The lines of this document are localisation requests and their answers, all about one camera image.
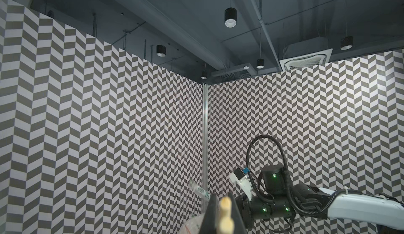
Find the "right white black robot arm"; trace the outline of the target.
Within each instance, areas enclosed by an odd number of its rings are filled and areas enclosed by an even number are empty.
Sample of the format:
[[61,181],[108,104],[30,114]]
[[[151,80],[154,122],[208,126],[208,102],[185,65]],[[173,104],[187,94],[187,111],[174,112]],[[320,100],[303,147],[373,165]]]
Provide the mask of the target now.
[[347,187],[330,190],[305,184],[293,185],[285,151],[273,136],[254,138],[247,149],[247,161],[254,144],[260,139],[275,143],[281,153],[282,164],[266,165],[257,177],[249,166],[239,167],[229,176],[230,181],[243,191],[236,198],[236,204],[247,230],[251,230],[258,220],[283,218],[288,228],[271,232],[286,233],[292,230],[295,217],[300,216],[373,223],[380,234],[404,232],[404,204],[393,197],[367,195]]

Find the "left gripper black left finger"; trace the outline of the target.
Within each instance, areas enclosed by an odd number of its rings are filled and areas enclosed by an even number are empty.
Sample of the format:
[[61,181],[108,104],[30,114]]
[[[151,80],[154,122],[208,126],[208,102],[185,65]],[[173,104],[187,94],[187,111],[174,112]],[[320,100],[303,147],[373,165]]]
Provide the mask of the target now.
[[212,194],[199,230],[199,234],[216,234],[218,220],[218,197]]

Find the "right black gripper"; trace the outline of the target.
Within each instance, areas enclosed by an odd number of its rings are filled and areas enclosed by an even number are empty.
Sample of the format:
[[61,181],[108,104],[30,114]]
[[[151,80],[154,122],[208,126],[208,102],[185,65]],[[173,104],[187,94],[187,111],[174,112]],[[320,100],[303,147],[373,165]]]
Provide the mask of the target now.
[[271,217],[270,206],[263,203],[258,197],[253,197],[249,201],[246,195],[240,195],[235,198],[235,202],[246,228],[254,227],[257,220],[267,220]]

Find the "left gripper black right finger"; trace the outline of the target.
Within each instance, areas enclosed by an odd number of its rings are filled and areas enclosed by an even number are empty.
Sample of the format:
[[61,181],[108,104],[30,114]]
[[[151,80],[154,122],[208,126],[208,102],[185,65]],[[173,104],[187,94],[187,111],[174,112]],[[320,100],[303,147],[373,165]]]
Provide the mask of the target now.
[[241,197],[235,197],[232,193],[227,193],[227,196],[231,199],[231,218],[234,221],[234,234],[247,234],[247,229],[244,225],[242,217],[243,200]]

